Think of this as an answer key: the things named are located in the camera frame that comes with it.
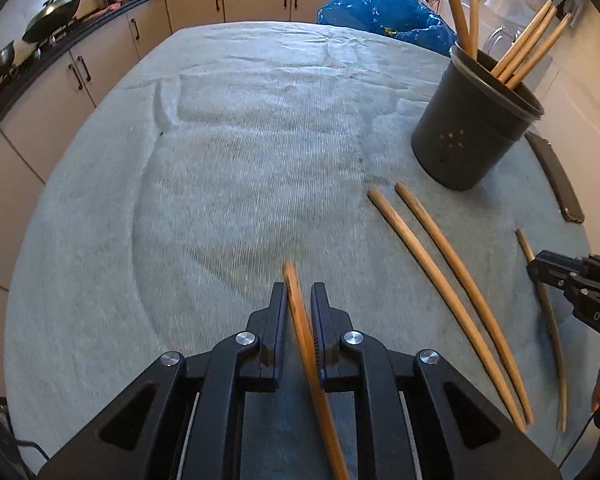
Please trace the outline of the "lower kitchen cabinets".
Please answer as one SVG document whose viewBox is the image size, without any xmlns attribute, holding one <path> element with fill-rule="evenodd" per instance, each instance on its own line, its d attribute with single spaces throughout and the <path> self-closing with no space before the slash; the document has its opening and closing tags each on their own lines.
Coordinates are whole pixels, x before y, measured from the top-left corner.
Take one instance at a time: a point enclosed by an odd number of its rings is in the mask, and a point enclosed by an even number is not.
<svg viewBox="0 0 600 480">
<path fill-rule="evenodd" d="M 28 63 L 0 94 L 0 396 L 6 302 L 27 224 L 76 132 L 118 81 L 182 28 L 312 23 L 328 0 L 132 0 Z"/>
</svg>

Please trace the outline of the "blue plastic bag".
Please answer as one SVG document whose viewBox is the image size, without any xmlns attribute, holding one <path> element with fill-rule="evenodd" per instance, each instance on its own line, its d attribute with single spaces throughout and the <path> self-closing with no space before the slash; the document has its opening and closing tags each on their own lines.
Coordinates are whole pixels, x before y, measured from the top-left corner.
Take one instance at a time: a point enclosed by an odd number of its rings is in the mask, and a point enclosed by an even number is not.
<svg viewBox="0 0 600 480">
<path fill-rule="evenodd" d="M 457 36 L 419 0 L 330 0 L 316 14 L 320 25 L 347 27 L 450 55 Z"/>
</svg>

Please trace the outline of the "wooden chopstick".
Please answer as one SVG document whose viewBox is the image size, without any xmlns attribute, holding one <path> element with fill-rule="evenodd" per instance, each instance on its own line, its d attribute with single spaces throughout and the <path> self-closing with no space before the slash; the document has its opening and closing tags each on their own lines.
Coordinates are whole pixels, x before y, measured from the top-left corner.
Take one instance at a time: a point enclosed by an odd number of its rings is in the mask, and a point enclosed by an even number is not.
<svg viewBox="0 0 600 480">
<path fill-rule="evenodd" d="M 522 418 L 522 415 L 517 408 L 513 393 L 506 384 L 505 377 L 498 367 L 498 364 L 496 364 L 491 350 L 486 345 L 486 342 L 479 333 L 476 324 L 471 319 L 462 302 L 460 301 L 460 297 L 454 292 L 449 281 L 434 263 L 434 260 L 432 260 L 428 252 L 426 252 L 424 246 L 420 244 L 420 241 L 417 239 L 415 234 L 400 217 L 400 214 L 396 212 L 393 206 L 391 206 L 391 204 L 385 198 L 384 194 L 382 194 L 378 188 L 370 188 L 367 191 L 367 197 L 384 216 L 384 218 L 393 228 L 393 231 L 398 234 L 398 237 L 400 237 L 407 249 L 417 260 L 419 265 L 422 267 L 422 270 L 425 271 L 431 283 L 434 284 L 434 287 L 437 289 L 438 293 L 455 316 L 457 323 L 460 324 L 460 327 L 470 341 L 471 347 L 474 348 L 476 355 L 486 370 L 486 374 L 489 375 L 492 384 L 500 395 L 500 398 L 503 401 L 506 410 L 508 411 L 508 414 L 512 416 L 514 424 L 519 430 L 525 432 L 526 422 Z"/>
<path fill-rule="evenodd" d="M 559 25 L 538 46 L 530 50 L 530 54 L 522 59 L 522 63 L 517 66 L 516 70 L 504 79 L 507 88 L 514 90 L 522 83 L 528 73 L 531 73 L 535 66 L 542 61 L 542 58 L 554 47 L 554 44 L 570 25 L 571 20 L 572 14 L 567 13 Z"/>
<path fill-rule="evenodd" d="M 332 411 L 326 393 L 324 393 L 318 382 L 312 330 L 304 308 L 297 270 L 292 262 L 286 261 L 283 264 L 282 272 L 287 287 L 289 310 L 294 321 L 294 332 L 298 340 L 304 374 L 306 374 L 306 380 L 309 384 L 312 404 L 318 426 L 320 426 L 329 466 L 332 468 L 332 475 L 335 479 L 349 479 L 349 471 L 336 425 L 332 418 Z"/>
<path fill-rule="evenodd" d="M 472 50 L 471 36 L 465 20 L 465 14 L 463 11 L 462 4 L 460 3 L 460 0 L 448 1 L 452 13 L 453 22 L 455 25 L 457 39 L 460 42 L 460 46 L 464 49 L 464 51 L 467 54 L 473 55 L 474 51 Z"/>
<path fill-rule="evenodd" d="M 498 77 L 504 72 L 508 64 L 512 62 L 512 59 L 532 35 L 532 32 L 535 31 L 535 29 L 542 22 L 542 19 L 545 18 L 545 15 L 548 13 L 552 5 L 552 0 L 547 0 L 547 2 L 542 5 L 542 8 L 536 12 L 534 18 L 532 18 L 531 22 L 527 25 L 521 35 L 512 43 L 512 45 L 498 61 L 498 64 L 496 64 L 494 69 L 491 70 L 491 74 L 494 77 Z"/>
<path fill-rule="evenodd" d="M 469 0 L 469 38 L 470 48 L 468 50 L 475 60 L 478 56 L 479 37 L 479 0 Z"/>
<path fill-rule="evenodd" d="M 528 391 L 534 417 L 543 426 L 548 410 L 555 412 L 555 430 L 564 434 L 568 422 L 566 361 L 558 324 L 550 305 L 550 295 L 544 285 L 541 295 L 528 277 L 528 255 L 535 256 L 521 228 L 513 230 L 514 298 L 521 310 L 522 321 L 515 322 L 514 353 L 520 359 L 521 374 Z"/>
<path fill-rule="evenodd" d="M 422 203 L 415 197 L 411 190 L 402 181 L 396 182 L 394 189 L 434 241 L 439 252 L 441 252 L 443 258 L 445 258 L 446 263 L 465 289 L 467 296 L 478 313 L 478 317 L 491 337 L 496 350 L 498 350 L 498 356 L 515 388 L 527 424 L 533 424 L 534 416 L 531 403 L 526 388 L 524 388 L 524 382 L 522 381 L 517 362 L 513 356 L 512 350 L 509 348 L 509 344 L 501 330 L 500 324 L 498 324 L 489 305 L 486 303 L 482 292 L 480 292 L 479 287 L 470 275 L 464 262 L 457 255 L 455 249 L 446 239 L 437 223 L 434 222 L 434 219 L 431 218 L 428 211 L 426 211 L 425 207 L 422 206 Z"/>
<path fill-rule="evenodd" d="M 554 18 L 557 12 L 556 6 L 550 6 L 544 18 L 535 26 L 533 32 L 526 38 L 515 56 L 505 65 L 504 70 L 498 75 L 498 80 L 503 84 L 509 80 L 515 73 L 515 70 L 524 62 L 524 58 L 531 52 L 535 45 L 540 41 L 544 32 L 548 29 L 548 25 Z"/>
</svg>

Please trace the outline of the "black smartphone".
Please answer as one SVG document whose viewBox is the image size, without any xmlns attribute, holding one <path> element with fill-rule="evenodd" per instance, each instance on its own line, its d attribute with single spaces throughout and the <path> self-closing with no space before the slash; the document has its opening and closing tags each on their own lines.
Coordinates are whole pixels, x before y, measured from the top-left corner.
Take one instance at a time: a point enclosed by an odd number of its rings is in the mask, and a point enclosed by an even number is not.
<svg viewBox="0 0 600 480">
<path fill-rule="evenodd" d="M 527 131 L 524 137 L 547 177 L 562 218 L 567 222 L 582 224 L 585 220 L 583 209 L 552 144 L 532 131 Z"/>
</svg>

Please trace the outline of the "light blue table towel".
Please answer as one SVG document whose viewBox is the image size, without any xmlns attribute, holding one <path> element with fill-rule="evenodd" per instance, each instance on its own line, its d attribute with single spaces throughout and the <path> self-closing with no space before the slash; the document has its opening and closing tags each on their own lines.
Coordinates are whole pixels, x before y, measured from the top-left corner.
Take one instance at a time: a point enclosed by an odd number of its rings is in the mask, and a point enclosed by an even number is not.
<svg viewBox="0 0 600 480">
<path fill-rule="evenodd" d="M 427 275 L 367 198 L 405 183 L 486 297 L 560 462 L 588 419 L 600 337 L 552 299 L 570 381 L 560 431 L 552 344 L 516 239 L 580 256 L 526 141 L 472 190 L 432 180 L 411 134 L 448 60 L 368 32 L 307 24 L 183 29 L 87 119 L 38 200 L 10 285 L 6 396 L 39 470 L 162 352 L 190 356 L 242 330 L 293 262 L 303 288 L 387 347 L 434 348 L 498 394 Z"/>
</svg>

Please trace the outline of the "clear glass mug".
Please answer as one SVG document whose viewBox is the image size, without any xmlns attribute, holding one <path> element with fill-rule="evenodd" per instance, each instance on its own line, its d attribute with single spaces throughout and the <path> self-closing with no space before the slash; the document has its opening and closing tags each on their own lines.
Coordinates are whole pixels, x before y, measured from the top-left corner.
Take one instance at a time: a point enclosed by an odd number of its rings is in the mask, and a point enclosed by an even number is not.
<svg viewBox="0 0 600 480">
<path fill-rule="evenodd" d="M 522 29 L 520 27 L 501 25 L 486 38 L 482 50 L 491 58 L 499 60 L 521 34 Z"/>
</svg>

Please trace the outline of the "black perforated utensil holder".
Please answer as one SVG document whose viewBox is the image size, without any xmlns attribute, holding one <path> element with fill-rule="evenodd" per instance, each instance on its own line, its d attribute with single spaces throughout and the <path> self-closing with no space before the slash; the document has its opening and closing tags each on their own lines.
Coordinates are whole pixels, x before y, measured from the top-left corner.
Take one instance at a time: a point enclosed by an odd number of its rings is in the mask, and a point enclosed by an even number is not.
<svg viewBox="0 0 600 480">
<path fill-rule="evenodd" d="M 435 181 L 454 191 L 474 188 L 544 114 L 524 84 L 512 90 L 491 74 L 496 61 L 472 58 L 457 44 L 412 133 L 412 150 Z"/>
</svg>

